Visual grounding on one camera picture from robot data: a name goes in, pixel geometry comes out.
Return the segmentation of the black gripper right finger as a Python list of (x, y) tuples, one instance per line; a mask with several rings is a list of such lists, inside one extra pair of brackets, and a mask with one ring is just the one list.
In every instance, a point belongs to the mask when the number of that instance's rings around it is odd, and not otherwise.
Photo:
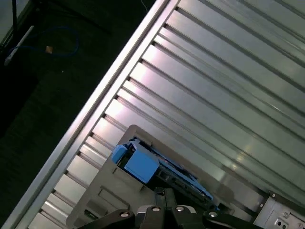
[(175, 229), (255, 229), (256, 225), (218, 210), (192, 213), (187, 207), (176, 203), (174, 191), (164, 189), (170, 225)]

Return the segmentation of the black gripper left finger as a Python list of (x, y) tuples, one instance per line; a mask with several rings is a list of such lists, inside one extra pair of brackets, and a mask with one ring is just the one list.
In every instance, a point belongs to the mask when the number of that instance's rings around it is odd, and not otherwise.
[(165, 189), (155, 188), (155, 203), (130, 210), (116, 210), (84, 226), (82, 229), (163, 229), (165, 222)]

